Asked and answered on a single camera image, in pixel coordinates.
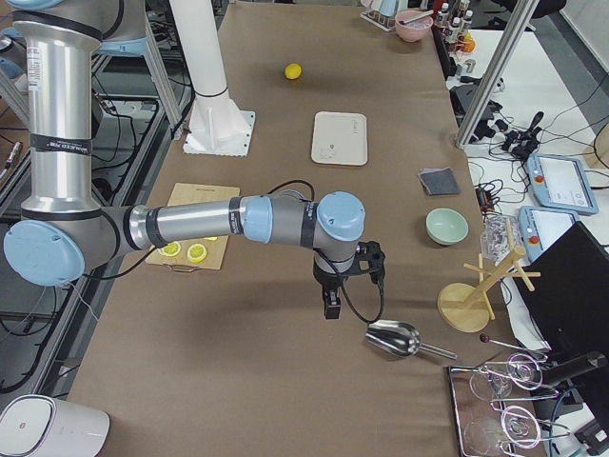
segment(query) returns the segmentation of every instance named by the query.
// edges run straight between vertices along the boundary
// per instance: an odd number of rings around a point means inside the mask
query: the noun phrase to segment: white desk
[[[467,76],[482,77],[488,63],[492,57],[497,44],[501,38],[500,31],[493,30],[472,30],[472,35],[476,40],[476,48],[470,54],[458,54],[456,56],[457,63],[463,64],[467,59],[475,59],[476,66],[472,73]],[[552,62],[545,54],[540,42],[536,36],[531,33],[525,33],[510,62],[503,73],[505,83],[505,91],[494,93],[492,100],[503,105],[501,113],[508,119],[513,118],[512,123],[521,128],[528,128],[531,120],[537,111],[543,111],[544,116],[540,122],[540,127],[549,129],[556,134],[543,132],[539,138],[542,142],[539,152],[558,155],[574,155],[588,152],[591,149],[585,145],[576,143],[569,139],[560,139],[557,135],[570,135],[576,130],[582,129],[572,136],[573,139],[582,143],[591,144],[595,134],[587,128],[588,121],[583,117],[579,108],[575,107],[577,102],[569,93],[567,87],[562,83],[559,74],[552,65]],[[454,80],[447,81],[449,88],[457,85]],[[516,164],[512,165],[509,162],[489,161],[489,149],[497,144],[500,144],[503,136],[498,134],[492,140],[486,139],[484,144],[467,145],[464,150],[469,157],[470,163],[478,164],[470,166],[472,181],[476,185],[479,182],[488,182],[493,179],[502,179],[504,184],[513,188],[516,191],[524,190],[524,184],[513,181],[512,176],[516,176]],[[495,154],[501,154],[500,148],[493,149]],[[501,157],[508,158],[508,154],[502,154]],[[592,186],[606,185],[607,179],[595,173],[586,173],[587,178]],[[521,195],[512,190],[504,190],[500,197],[502,201],[514,203],[500,203],[499,210],[506,215],[517,216],[518,210],[524,205],[536,205],[531,191],[525,195]],[[594,216],[581,216],[581,221],[587,226],[595,237],[602,244],[609,244],[609,192],[607,190],[595,191],[595,198],[599,204],[600,212]],[[512,302],[508,306],[510,313],[510,321],[514,334],[524,344],[530,348],[539,348],[541,343],[539,337],[532,329],[531,321],[528,316],[524,302],[522,301],[518,290],[512,280],[506,281],[512,292]],[[588,407],[572,414],[560,417],[560,422],[569,426],[572,430],[585,425],[592,419],[592,414]],[[560,450],[561,456],[569,456],[575,452],[580,443],[575,437],[561,438],[555,440],[556,445]],[[609,457],[609,451],[601,454]]]

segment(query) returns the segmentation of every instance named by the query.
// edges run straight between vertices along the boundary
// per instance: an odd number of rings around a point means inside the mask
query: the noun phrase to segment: white container
[[[104,411],[24,395],[0,415],[0,457],[93,457],[104,445],[108,428]]]

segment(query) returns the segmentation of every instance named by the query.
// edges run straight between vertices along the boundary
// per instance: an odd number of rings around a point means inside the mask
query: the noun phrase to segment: brown table
[[[364,240],[387,255],[384,316],[478,363],[496,348],[436,310],[446,284],[476,282],[462,263],[476,261],[482,225],[432,38],[405,44],[359,12],[231,5],[220,38],[232,98],[257,112],[249,155],[185,155],[175,142],[148,204],[165,204],[176,182],[249,195],[303,178],[320,195],[353,192],[366,207]],[[303,65],[299,80],[284,79],[289,62]],[[367,165],[311,161],[320,110],[367,117]],[[451,167],[462,194],[425,196],[424,167]],[[443,248],[427,238],[424,216],[437,207],[467,218],[466,240]],[[220,271],[142,265],[117,281],[69,396],[111,416],[102,455],[455,455],[446,361],[384,356],[346,306],[340,320],[324,320],[311,271],[310,251],[234,237]],[[379,299],[367,278],[347,286],[373,316]],[[504,308],[497,315],[489,333],[509,338]]]

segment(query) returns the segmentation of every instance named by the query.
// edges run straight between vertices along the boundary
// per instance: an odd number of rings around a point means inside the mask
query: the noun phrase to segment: gray cloth
[[[446,169],[422,169],[419,179],[427,192],[427,195],[455,195],[461,193],[453,170]]]

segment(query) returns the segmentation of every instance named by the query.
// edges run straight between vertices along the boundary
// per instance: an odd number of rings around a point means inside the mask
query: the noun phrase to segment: black monitor
[[[519,291],[559,362],[595,350],[609,357],[609,254],[588,229],[577,222],[526,269],[541,277],[533,292],[517,281]],[[609,367],[573,382],[609,430]]]

